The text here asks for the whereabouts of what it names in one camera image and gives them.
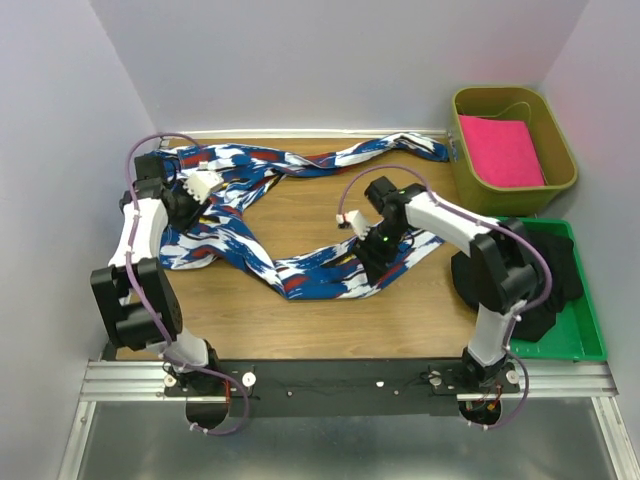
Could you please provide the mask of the blue white red patterned pants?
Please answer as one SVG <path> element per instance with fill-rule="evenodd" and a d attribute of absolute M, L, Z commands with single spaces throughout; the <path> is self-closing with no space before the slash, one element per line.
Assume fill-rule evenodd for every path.
<path fill-rule="evenodd" d="M 355 238 L 306 254 L 274 259 L 244 221 L 243 214 L 286 177 L 336 175 L 392 150 L 405 150 L 439 163 L 449 159 L 441 142 L 414 132 L 395 133 L 311 156 L 237 143 L 159 149 L 156 153 L 163 159 L 169 179 L 183 180 L 205 163 L 224 183 L 220 191 L 211 195 L 204 214 L 187 232 L 170 227 L 163 233 L 160 262 L 166 269 L 179 271 L 225 260 L 255 275 L 288 300 L 372 296 L 436 250 L 442 239 L 423 230 L 403 238 L 388 272 L 371 283 L 361 262 L 350 251 Z"/>

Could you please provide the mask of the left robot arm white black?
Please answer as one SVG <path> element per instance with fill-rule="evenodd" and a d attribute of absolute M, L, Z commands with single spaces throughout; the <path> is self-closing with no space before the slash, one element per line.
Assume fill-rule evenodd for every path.
<path fill-rule="evenodd" d="M 134 167 L 136 177 L 120 200 L 124 225 L 116 251 L 90 276 L 109 342 L 156 354 L 176 393 L 213 396 L 227 385 L 217 354 L 184 327 L 160 249 L 168 228 L 186 233 L 195 226 L 223 179 L 208 167 L 182 177 L 179 161 L 158 154 L 136 157 Z"/>

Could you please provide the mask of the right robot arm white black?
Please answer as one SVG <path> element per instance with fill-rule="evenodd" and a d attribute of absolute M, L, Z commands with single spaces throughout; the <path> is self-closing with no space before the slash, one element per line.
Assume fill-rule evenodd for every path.
<path fill-rule="evenodd" d="M 552 287 L 550 267 L 530 243 L 521 221 L 474 214 L 429 187 L 396 187 L 388 178 L 371 182 L 365 196 L 381 216 L 372 224 L 357 210 L 339 213 L 357 240 L 353 254 L 375 284 L 390 273 L 400 244 L 411 230 L 424 230 L 454 245 L 470 262 L 478 310 L 474 334 L 453 365 L 457 388 L 480 392 L 506 381 L 513 329 L 521 315 L 544 303 Z"/>

